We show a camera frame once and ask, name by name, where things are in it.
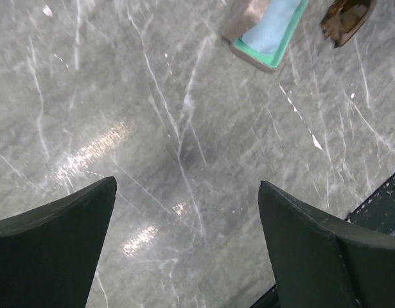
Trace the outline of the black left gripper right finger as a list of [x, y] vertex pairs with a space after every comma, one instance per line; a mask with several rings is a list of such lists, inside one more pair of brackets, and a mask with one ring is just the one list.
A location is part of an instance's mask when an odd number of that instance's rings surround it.
[[259, 214], [281, 307], [395, 307], [395, 237], [317, 209], [268, 181]]

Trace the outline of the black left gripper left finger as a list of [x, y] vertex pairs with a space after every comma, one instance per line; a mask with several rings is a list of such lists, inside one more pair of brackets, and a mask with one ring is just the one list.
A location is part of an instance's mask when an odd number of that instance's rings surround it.
[[0, 307], [85, 307], [116, 191], [110, 176], [0, 220]]

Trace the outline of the light blue cleaning cloth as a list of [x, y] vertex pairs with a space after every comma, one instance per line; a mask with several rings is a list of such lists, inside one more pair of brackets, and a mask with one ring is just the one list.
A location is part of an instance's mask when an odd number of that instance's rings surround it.
[[300, 3], [300, 0], [271, 0], [259, 23], [241, 37], [242, 42], [261, 54], [275, 53]]

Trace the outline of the brown tortoise sunglasses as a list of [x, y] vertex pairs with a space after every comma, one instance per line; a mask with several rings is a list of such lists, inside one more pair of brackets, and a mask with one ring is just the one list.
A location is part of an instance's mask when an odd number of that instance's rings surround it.
[[334, 48], [342, 47], [371, 16], [376, 0], [336, 0], [320, 22], [322, 34]]

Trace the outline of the grey-brown glasses case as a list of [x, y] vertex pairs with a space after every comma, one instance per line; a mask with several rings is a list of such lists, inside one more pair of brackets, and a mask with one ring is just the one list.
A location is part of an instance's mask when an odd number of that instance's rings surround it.
[[222, 36], [236, 56], [262, 71], [276, 70], [308, 0], [235, 1]]

